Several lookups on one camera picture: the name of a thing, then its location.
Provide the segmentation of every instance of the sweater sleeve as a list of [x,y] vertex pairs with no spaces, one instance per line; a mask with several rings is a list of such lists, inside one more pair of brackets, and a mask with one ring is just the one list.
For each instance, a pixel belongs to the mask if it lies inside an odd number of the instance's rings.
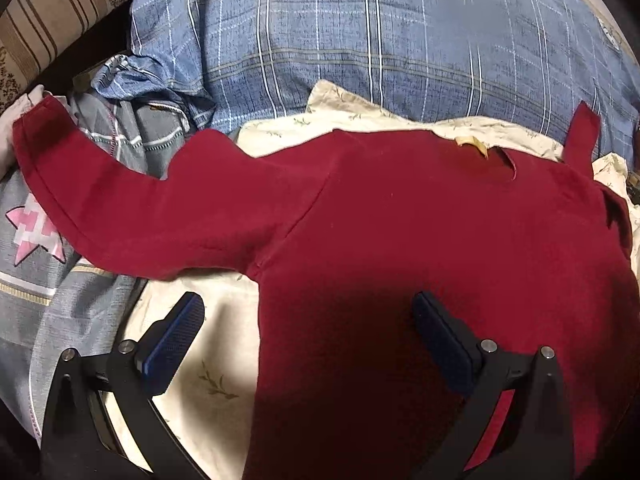
[[167,278],[188,267],[258,272],[325,180],[322,168],[251,158],[204,130],[166,180],[127,169],[46,98],[14,124],[24,178],[76,251],[119,274]]

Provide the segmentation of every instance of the long-sleeve garment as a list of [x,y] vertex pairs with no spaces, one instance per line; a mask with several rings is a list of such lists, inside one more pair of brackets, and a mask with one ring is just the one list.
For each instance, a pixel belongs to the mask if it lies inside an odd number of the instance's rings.
[[599,126],[582,104],[565,164],[500,148],[485,159],[425,131],[335,130],[251,158],[205,130],[161,181],[96,148],[47,98],[14,145],[39,203],[96,265],[258,282],[245,479],[388,480],[409,477],[460,405],[412,326],[420,290],[502,348],[556,350],[579,472],[625,413],[640,300],[625,202],[591,173]]

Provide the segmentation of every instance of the leaf pattern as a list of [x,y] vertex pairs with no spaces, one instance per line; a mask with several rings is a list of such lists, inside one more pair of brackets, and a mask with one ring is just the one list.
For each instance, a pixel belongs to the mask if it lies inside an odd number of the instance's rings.
[[204,361],[202,361],[202,369],[204,371],[204,375],[199,375],[198,378],[209,383],[207,393],[210,396],[222,395],[226,400],[231,400],[238,397],[236,394],[230,394],[225,390],[225,386],[223,384],[225,378],[224,375],[220,375],[220,378],[217,381],[213,379],[209,374],[209,370],[207,370],[207,365],[204,364]]

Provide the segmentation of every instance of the striped upholstery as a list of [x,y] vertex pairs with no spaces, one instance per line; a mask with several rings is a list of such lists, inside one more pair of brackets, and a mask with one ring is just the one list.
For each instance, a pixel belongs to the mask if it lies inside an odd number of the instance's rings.
[[12,0],[0,15],[0,112],[77,38],[126,0]]

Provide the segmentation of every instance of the cream floral sheet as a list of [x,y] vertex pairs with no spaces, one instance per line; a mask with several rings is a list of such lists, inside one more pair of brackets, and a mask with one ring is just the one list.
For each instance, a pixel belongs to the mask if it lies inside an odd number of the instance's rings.
[[[446,139],[475,137],[490,148],[501,146],[556,162],[562,146],[516,124],[469,117],[433,124],[414,123],[335,84],[320,80],[306,113],[245,124],[238,145],[251,156],[263,156],[330,132],[425,129]],[[634,234],[632,268],[638,275],[640,206],[625,190],[626,163],[613,153],[593,164],[595,179],[627,200]],[[185,450],[211,479],[240,480],[251,432],[258,377],[258,285],[237,272],[187,272],[170,282],[150,282],[127,323],[124,337],[138,340],[163,318],[188,290],[204,299],[206,318],[169,389],[154,402]],[[133,441],[113,396],[106,400],[114,428],[130,460],[148,468]]]

